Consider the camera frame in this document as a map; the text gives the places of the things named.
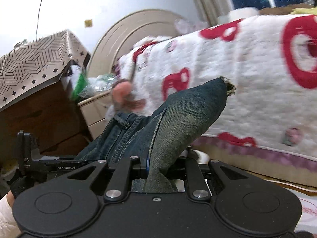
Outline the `white gloved left hand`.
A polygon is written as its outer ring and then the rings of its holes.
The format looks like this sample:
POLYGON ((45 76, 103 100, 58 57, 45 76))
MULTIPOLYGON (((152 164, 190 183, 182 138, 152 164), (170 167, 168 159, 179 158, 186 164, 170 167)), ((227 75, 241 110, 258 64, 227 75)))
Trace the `white gloved left hand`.
POLYGON ((14 196, 9 191, 0 202, 0 235, 1 238, 16 238, 21 234, 12 214, 14 196))

